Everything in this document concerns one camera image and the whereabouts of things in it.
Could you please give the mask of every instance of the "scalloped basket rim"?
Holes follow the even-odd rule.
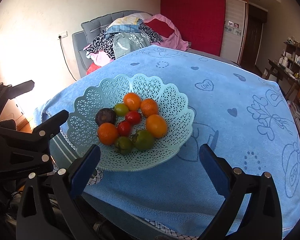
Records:
[[[180,150],[180,148],[186,143],[186,141],[188,141],[188,139],[191,137],[192,133],[193,133],[193,122],[194,122],[194,111],[190,108],[188,108],[188,104],[189,104],[189,101],[188,101],[188,96],[185,94],[185,93],[181,93],[179,92],[179,89],[178,87],[173,84],[173,83],[168,83],[168,84],[164,84],[162,79],[158,76],[151,76],[151,77],[148,77],[146,76],[145,74],[142,74],[142,73],[138,73],[138,74],[135,74],[133,77],[129,77],[128,75],[126,74],[119,74],[119,75],[116,75],[114,78],[104,78],[100,81],[99,85],[98,86],[90,86],[88,87],[85,91],[84,91],[84,94],[80,97],[77,97],[76,100],[74,101],[74,112],[70,113],[69,114],[69,118],[67,120],[67,124],[68,124],[68,132],[69,130],[72,129],[72,125],[70,123],[70,118],[72,116],[77,116],[77,117],[81,117],[82,119],[87,119],[87,117],[83,116],[77,109],[76,109],[76,104],[79,100],[82,100],[82,99],[87,99],[87,93],[89,90],[91,89],[98,89],[99,87],[101,87],[101,85],[105,82],[105,81],[116,81],[117,78],[119,77],[126,77],[127,80],[129,80],[129,82],[133,81],[133,79],[136,77],[136,76],[143,76],[145,79],[149,80],[151,78],[156,78],[160,81],[160,84],[161,84],[161,87],[173,87],[175,90],[176,90],[176,94],[179,95],[179,96],[182,96],[185,100],[186,100],[186,111],[189,112],[191,114],[191,121],[187,124],[186,128],[189,130],[189,134],[185,137],[185,140],[183,143],[180,143],[178,144],[178,147],[175,148],[174,152],[169,155],[168,157],[156,162],[156,163],[151,163],[145,167],[141,167],[141,168],[135,168],[135,169],[122,169],[122,168],[107,168],[107,167],[103,167],[103,166],[100,166],[98,165],[96,168],[98,169],[101,169],[101,170],[104,170],[104,171],[129,171],[129,172],[132,172],[132,171],[143,171],[143,170],[147,170],[147,169],[150,169],[150,168],[153,168],[159,164],[162,164],[168,160],[170,160],[172,157],[176,156]],[[77,142],[73,141],[72,138],[70,136],[68,136],[69,140],[77,147]]]

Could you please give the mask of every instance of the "light blue plastic basket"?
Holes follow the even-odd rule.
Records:
[[[114,146],[105,146],[98,140],[96,113],[104,107],[113,108],[122,103],[125,94],[134,92],[142,99],[152,98],[159,106],[160,115],[166,120],[168,133],[155,139],[151,150],[140,152],[133,149],[128,155],[120,155]],[[124,118],[117,117],[116,125]],[[192,134],[194,112],[188,108],[188,97],[180,93],[174,84],[163,84],[159,77],[136,74],[132,78],[121,74],[106,78],[98,87],[89,87],[74,102],[74,113],[68,118],[68,138],[82,156],[91,146],[99,145],[101,160],[98,168],[108,171],[141,171],[152,168],[175,156]],[[145,129],[145,118],[136,130]]]

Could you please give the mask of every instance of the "blue blanket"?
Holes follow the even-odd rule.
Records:
[[[118,74],[159,76],[174,83],[195,111],[193,134],[169,161],[139,172],[104,171],[85,192],[128,213],[199,236],[224,198],[217,194],[198,159],[208,143],[215,154],[247,174],[272,174],[283,218],[283,235],[300,218],[300,140],[279,86],[233,65],[155,45],[127,54],[67,87],[36,109],[37,124],[62,109],[89,86]],[[62,125],[67,132],[67,124]],[[243,217],[248,197],[232,225]]]

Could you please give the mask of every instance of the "dark wooden desk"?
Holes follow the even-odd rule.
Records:
[[[297,81],[297,79],[292,78],[287,72],[285,72],[277,63],[273,62],[272,60],[269,60],[269,64],[271,66],[270,70],[268,71],[268,74],[266,76],[266,80],[269,80],[269,77],[271,74],[273,73],[273,70],[276,69],[278,71],[277,74],[277,83],[279,81],[279,79],[281,79],[280,77],[283,77],[285,79],[288,80],[289,84],[291,84],[292,86],[290,87],[288,93],[285,96],[285,99],[288,100],[289,96],[292,94],[292,92],[294,91],[294,89],[298,88],[300,86],[300,83]]]

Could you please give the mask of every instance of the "wooden door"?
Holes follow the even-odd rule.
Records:
[[[249,16],[246,41],[244,44],[241,66],[242,68],[251,71],[254,69],[258,56],[260,41],[262,34],[262,22],[255,17]]]

